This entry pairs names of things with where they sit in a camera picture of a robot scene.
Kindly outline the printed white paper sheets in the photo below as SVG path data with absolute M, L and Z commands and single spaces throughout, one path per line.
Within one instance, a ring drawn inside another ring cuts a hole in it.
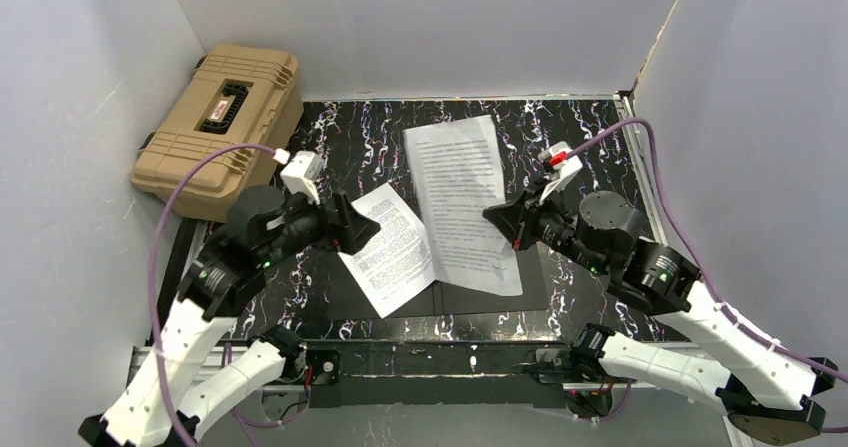
M 413 127 L 403 136 L 436 279 L 501 297 L 522 295 L 516 254 L 483 216 L 505 202 L 491 117 Z

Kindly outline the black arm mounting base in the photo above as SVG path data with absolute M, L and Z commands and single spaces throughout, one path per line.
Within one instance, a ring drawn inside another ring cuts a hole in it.
M 568 358 L 562 342 L 312 340 L 269 393 L 308 393 L 312 408 L 364 405 L 530 405 L 584 397 L 606 413 L 624 392 Z

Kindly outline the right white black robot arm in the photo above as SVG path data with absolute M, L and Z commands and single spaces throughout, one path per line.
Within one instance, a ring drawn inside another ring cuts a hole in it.
M 836 366 L 824 357 L 797 360 L 780 352 L 775 339 L 710 294 L 693 263 L 645 239 L 646 216 L 622 196 L 596 192 L 571 210 L 558 195 L 543 198 L 528 190 L 483 215 L 515 249 L 544 244 L 606 277 L 617 300 L 682 333 L 703 352 L 681 354 L 587 324 L 563 353 L 540 353 L 532 373 L 580 371 L 646 382 L 713 409 L 771 446 L 825 432 L 826 412 L 815 396 L 834 386 Z

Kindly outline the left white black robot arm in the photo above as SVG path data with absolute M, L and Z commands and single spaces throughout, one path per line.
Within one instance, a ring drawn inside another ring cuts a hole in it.
M 266 287 L 267 270 L 309 247 L 355 254 L 380 230 L 343 192 L 323 203 L 272 186 L 243 191 L 180 282 L 159 346 L 109 409 L 83 420 L 79 436 L 91 446 L 196 445 L 252 392 L 304 368 L 305 343 L 273 327 L 237 360 L 194 382 L 223 334 Z

